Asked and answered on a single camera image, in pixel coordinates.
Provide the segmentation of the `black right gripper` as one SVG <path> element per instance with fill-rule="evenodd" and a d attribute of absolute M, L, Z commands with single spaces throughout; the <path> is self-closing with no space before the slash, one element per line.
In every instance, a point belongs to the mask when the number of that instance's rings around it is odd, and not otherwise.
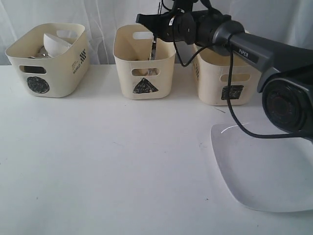
<path fill-rule="evenodd" d="M 173 41 L 173 26 L 170 26 L 170 20 L 173 13 L 163 13 L 161 15 L 137 14 L 135 22 L 146 27 L 154 36 L 165 42 Z"/>

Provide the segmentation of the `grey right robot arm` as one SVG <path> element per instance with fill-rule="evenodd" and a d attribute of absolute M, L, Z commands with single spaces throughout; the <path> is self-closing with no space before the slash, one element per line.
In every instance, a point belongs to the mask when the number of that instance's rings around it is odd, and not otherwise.
<path fill-rule="evenodd" d="M 257 92 L 269 121 L 280 134 L 258 139 L 313 138 L 313 52 L 247 33 L 241 23 L 214 8 L 173 9 L 161 15 L 138 14 L 136 22 L 165 42 L 182 41 L 221 56 L 240 57 L 260 74 Z"/>

